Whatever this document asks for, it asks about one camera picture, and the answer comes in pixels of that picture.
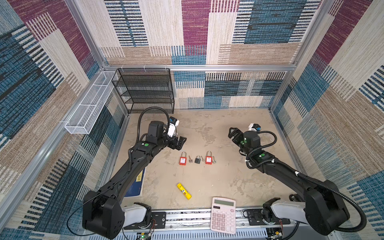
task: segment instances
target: white mesh basket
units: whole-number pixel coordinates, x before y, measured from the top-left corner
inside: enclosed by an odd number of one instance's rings
[[[70,134],[89,134],[91,132],[114,87],[112,79],[118,80],[113,71],[104,71],[98,76],[65,125],[65,129]]]

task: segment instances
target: calculator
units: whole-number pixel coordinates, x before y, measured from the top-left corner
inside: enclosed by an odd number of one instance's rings
[[[211,230],[236,234],[236,201],[223,197],[212,199]]]

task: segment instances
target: beige table surface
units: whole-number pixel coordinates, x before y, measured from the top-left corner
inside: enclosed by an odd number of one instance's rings
[[[262,130],[272,131],[278,136],[277,143],[265,150],[294,167],[267,109],[175,109],[170,116],[180,120],[177,132],[187,138],[186,143],[181,151],[167,147],[157,154],[146,168],[142,196],[126,197],[122,206],[142,202],[152,209],[211,207],[212,197],[234,199],[237,206],[254,206],[262,205],[273,197],[288,199],[294,193],[273,177],[256,169],[248,169],[245,157],[239,154],[239,148],[228,138],[230,127],[245,132],[250,123],[258,123]],[[127,150],[136,141],[138,118],[139,114],[131,114],[113,174],[128,159]],[[153,120],[166,122],[166,117],[164,114],[145,114],[140,135],[147,132],[148,124]],[[260,136],[262,145],[273,141],[270,134]],[[187,162],[187,165],[181,166],[179,159],[183,151],[193,160],[197,155],[205,158],[207,151],[212,151],[217,163]],[[177,188],[178,183],[192,195],[190,200]]]

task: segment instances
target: glue stick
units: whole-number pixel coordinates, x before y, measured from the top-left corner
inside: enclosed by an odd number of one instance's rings
[[[189,200],[192,196],[187,192],[187,190],[179,183],[177,187],[180,189],[180,191],[184,194],[184,196]]]

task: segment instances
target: black mesh shelf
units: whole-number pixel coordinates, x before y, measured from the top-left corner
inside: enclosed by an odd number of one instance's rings
[[[117,81],[112,81],[129,113],[141,113],[152,106],[173,113],[173,95],[168,68],[120,68],[116,70]]]

